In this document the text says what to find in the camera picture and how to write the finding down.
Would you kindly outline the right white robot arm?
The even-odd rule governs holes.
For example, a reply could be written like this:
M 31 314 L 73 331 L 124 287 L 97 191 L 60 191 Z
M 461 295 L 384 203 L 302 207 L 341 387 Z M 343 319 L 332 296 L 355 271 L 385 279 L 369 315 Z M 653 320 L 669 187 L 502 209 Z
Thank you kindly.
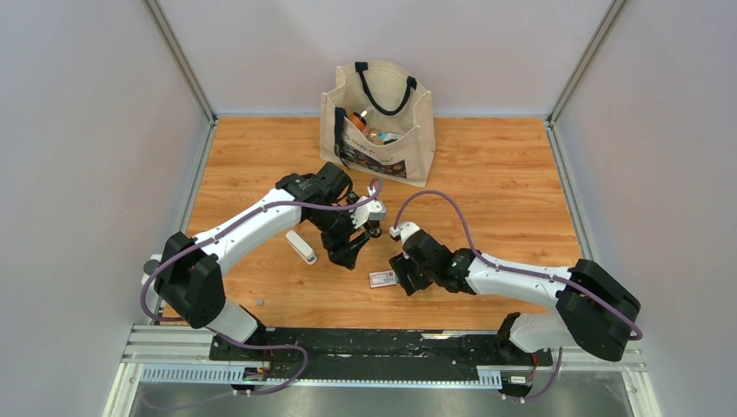
M 540 314 L 509 314 L 498 329 L 497 355 L 509 364 L 546 348 L 577 346 L 617 362 L 641 332 L 634 323 L 639 300 L 595 261 L 573 267 L 543 267 L 451 251 L 412 222 L 389 230 L 402 245 L 389 264 L 407 295 L 433 284 L 450 293 L 499 295 L 544 307 Z

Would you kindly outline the black stapler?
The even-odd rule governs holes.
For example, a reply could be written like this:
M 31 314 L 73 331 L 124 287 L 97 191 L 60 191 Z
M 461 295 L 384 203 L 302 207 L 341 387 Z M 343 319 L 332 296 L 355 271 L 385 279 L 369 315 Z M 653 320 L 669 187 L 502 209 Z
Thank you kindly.
M 382 235 L 382 227 L 378 221 L 369 221 L 367 228 L 371 238 L 379 238 Z

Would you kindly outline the staple box with staples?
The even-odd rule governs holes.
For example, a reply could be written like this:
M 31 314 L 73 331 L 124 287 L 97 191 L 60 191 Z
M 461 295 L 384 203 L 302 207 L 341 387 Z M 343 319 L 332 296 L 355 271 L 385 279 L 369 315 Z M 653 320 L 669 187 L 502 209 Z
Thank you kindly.
M 384 288 L 394 286 L 399 283 L 393 270 L 370 273 L 368 277 L 369 286 L 371 288 Z

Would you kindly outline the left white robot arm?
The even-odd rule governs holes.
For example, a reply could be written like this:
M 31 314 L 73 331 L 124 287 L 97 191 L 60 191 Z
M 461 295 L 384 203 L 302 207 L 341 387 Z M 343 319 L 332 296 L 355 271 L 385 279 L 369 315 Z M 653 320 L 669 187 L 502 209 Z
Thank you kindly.
M 329 260 L 352 269 L 383 217 L 383 181 L 373 179 L 356 195 L 351 177 L 332 162 L 317 172 L 292 173 L 243 212 L 198 235 L 174 233 L 162 253 L 146 262 L 140 305 L 154 321 L 164 321 L 149 305 L 149 294 L 171 306 L 173 322 L 207 328 L 231 343 L 244 360 L 262 355 L 261 322 L 225 294 L 225 275 L 246 255 L 282 231 L 309 222 L 317 228 Z

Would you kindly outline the white stapler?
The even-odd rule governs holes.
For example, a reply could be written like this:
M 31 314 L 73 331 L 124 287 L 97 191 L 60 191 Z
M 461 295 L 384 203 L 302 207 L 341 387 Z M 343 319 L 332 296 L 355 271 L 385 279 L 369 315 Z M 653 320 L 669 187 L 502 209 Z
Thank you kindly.
M 289 246 L 308 264 L 314 265 L 317 261 L 315 250 L 294 230 L 285 235 Z

